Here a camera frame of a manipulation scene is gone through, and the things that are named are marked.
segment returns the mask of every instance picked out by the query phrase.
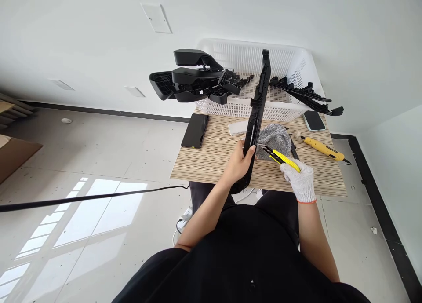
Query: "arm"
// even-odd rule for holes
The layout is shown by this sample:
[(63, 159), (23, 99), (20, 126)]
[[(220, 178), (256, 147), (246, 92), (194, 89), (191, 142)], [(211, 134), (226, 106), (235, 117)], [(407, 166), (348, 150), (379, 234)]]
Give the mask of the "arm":
[(331, 282), (340, 282), (316, 204), (313, 169), (299, 160), (292, 160), (299, 166), (300, 173), (288, 164), (281, 164), (280, 170), (284, 172), (285, 179), (290, 182), (299, 202), (300, 251)]
[(246, 174), (255, 152), (255, 146), (252, 146), (246, 157), (243, 157), (243, 144), (242, 140), (237, 142), (223, 175), (187, 223), (175, 248), (190, 251), (205, 235), (215, 229), (230, 188)]

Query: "gray rag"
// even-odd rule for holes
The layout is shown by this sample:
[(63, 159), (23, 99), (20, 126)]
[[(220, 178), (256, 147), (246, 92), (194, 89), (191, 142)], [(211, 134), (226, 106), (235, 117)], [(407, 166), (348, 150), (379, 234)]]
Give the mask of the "gray rag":
[[(258, 143), (263, 143), (287, 157), (290, 156), (291, 138), (286, 128), (280, 124), (270, 124), (264, 129), (261, 129)], [(260, 146), (257, 146), (256, 157), (258, 159), (273, 161), (269, 154)]]

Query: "hand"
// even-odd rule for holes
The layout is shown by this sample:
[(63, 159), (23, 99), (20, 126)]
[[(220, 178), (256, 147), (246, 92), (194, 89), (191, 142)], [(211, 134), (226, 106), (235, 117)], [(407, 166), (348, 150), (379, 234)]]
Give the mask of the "hand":
[(280, 170), (284, 172), (284, 178), (290, 182), (296, 199), (299, 203), (315, 203), (317, 198), (313, 190), (313, 169), (299, 160), (290, 158), (300, 168), (297, 172), (288, 164), (281, 164)]
[(239, 140), (237, 142), (237, 146), (227, 163), (223, 175), (221, 176), (221, 180), (230, 186), (246, 174), (251, 164), (251, 158), (255, 152), (255, 145), (251, 146), (246, 153), (246, 157), (243, 157), (242, 147), (244, 144), (244, 140)]

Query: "basket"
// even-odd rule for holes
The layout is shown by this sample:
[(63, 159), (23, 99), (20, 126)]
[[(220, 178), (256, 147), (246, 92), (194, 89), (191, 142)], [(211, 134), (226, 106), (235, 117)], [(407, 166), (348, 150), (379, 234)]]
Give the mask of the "basket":
[[(269, 49), (271, 77), (287, 77), (288, 83), (292, 82), (295, 88), (303, 88), (308, 82), (313, 82), (314, 91), (325, 96), (312, 55), (304, 48), (223, 39), (204, 39), (198, 48), (212, 55), (224, 68), (234, 70), (241, 78), (255, 75), (239, 95), (229, 96), (225, 105), (209, 99), (196, 101), (196, 105), (206, 114), (246, 118), (250, 116), (251, 98), (255, 95), (255, 87), (262, 71), (263, 49)], [(308, 110), (311, 109), (293, 96), (270, 86), (263, 119), (289, 122)]]

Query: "wooden table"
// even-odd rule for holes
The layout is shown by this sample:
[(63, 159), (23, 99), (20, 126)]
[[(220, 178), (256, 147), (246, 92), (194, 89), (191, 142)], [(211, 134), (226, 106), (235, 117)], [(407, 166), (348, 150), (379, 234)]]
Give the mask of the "wooden table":
[[(197, 108), (195, 113), (202, 112)], [(324, 115), (321, 115), (321, 118), (327, 125)], [(170, 178), (216, 183), (237, 141), (245, 136), (245, 134), (231, 136), (228, 124), (242, 120), (247, 120), (247, 118), (210, 115), (202, 148), (181, 148)], [(261, 128), (271, 123), (290, 128), (289, 132), (293, 133), (292, 139), (300, 160), (314, 169), (315, 194), (347, 196), (338, 162), (313, 149), (301, 139), (294, 139), (294, 134), (300, 131), (303, 136), (312, 137), (334, 148), (328, 128), (325, 131), (309, 132), (302, 116), (290, 123), (263, 120)], [(275, 161), (255, 161), (249, 187), (292, 192), (291, 185), (284, 179), (279, 164)]]

